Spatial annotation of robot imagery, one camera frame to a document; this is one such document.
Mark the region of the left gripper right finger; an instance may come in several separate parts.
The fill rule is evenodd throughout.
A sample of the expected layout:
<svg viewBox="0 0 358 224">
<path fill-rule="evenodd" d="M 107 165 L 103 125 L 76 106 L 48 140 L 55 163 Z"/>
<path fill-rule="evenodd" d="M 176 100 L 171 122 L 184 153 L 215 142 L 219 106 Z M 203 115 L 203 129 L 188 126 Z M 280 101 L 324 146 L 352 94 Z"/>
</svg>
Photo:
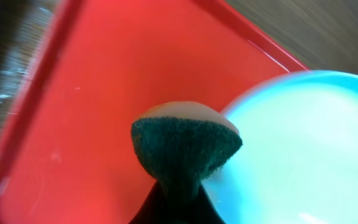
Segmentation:
<svg viewBox="0 0 358 224">
<path fill-rule="evenodd" d="M 215 210 L 204 187 L 200 185 L 198 195 L 191 203 L 192 224 L 225 224 Z"/>
</svg>

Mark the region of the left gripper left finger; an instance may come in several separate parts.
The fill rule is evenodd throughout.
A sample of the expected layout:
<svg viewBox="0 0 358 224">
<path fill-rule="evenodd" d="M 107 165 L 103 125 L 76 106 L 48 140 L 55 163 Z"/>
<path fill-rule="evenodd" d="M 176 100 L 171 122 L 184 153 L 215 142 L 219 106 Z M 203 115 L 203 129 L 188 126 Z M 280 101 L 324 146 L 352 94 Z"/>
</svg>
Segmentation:
<svg viewBox="0 0 358 224">
<path fill-rule="evenodd" d="M 156 182 L 129 224 L 166 224 L 167 209 L 162 188 Z"/>
</svg>

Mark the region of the green and orange sponge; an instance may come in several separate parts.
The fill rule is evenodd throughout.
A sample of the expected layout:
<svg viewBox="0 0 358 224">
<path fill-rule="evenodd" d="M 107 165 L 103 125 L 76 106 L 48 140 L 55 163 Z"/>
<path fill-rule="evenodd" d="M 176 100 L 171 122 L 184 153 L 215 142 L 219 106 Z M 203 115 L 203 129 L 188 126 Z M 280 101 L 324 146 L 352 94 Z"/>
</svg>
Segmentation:
<svg viewBox="0 0 358 224">
<path fill-rule="evenodd" d="M 242 146 L 222 114 L 194 101 L 158 105 L 131 126 L 134 152 L 169 200 L 193 200 L 200 183 Z"/>
</svg>

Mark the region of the light blue plate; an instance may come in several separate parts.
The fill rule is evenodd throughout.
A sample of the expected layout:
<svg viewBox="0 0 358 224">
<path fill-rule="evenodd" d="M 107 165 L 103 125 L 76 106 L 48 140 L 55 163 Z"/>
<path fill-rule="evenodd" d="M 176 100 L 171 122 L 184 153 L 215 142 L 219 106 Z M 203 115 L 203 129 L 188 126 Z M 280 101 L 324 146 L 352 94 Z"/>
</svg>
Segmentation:
<svg viewBox="0 0 358 224">
<path fill-rule="evenodd" d="M 358 223 L 358 75 L 286 75 L 224 115 L 243 145 L 203 183 L 224 222 Z"/>
</svg>

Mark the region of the red plastic tray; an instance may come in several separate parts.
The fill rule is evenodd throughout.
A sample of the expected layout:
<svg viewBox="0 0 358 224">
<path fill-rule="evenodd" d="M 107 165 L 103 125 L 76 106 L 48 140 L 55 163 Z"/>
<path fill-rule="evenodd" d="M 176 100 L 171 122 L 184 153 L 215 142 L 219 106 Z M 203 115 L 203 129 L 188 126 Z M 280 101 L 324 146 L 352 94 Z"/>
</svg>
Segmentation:
<svg viewBox="0 0 358 224">
<path fill-rule="evenodd" d="M 222 111 L 305 66 L 225 1 L 64 1 L 0 135 L 0 223 L 128 223 L 154 184 L 131 123 Z"/>
</svg>

